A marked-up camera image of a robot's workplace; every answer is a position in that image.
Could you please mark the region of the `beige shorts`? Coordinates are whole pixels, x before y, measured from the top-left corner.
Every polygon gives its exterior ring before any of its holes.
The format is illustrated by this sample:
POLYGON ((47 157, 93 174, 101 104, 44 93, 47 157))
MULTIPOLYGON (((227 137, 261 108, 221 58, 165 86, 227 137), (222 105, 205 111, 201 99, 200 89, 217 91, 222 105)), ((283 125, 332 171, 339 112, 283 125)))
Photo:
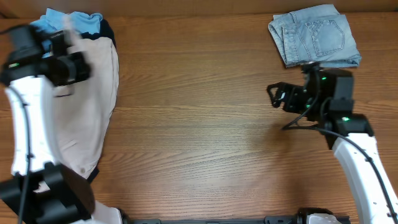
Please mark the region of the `beige shorts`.
POLYGON ((40 111, 51 142, 36 149, 32 171, 61 162, 87 180, 101 157, 104 137, 116 104, 119 60, 111 39, 83 39, 82 52, 91 67, 87 81, 56 87, 40 111))

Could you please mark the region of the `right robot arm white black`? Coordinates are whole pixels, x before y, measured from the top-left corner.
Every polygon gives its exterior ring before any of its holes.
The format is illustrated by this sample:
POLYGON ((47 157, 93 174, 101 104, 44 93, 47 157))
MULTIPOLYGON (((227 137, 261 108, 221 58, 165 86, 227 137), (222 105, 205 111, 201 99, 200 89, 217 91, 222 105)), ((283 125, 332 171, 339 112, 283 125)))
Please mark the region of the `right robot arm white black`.
POLYGON ((323 135, 349 183, 361 223, 397 223, 397 195, 381 162, 369 120, 354 113, 354 76, 318 62, 302 66, 304 84, 267 86, 273 107, 297 117, 282 130, 323 135))

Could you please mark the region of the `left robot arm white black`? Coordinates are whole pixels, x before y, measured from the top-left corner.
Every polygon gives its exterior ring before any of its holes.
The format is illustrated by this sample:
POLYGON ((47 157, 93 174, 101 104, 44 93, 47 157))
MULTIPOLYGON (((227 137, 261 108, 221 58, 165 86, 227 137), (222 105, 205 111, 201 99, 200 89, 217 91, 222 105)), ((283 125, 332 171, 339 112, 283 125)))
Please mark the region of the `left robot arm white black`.
POLYGON ((45 34, 32 25, 9 28, 14 50, 1 71, 14 127, 12 178, 1 200, 19 223, 89 220, 95 198, 88 181, 67 166, 54 125, 53 89, 82 82, 91 68, 81 52, 68 51, 64 31, 45 34))

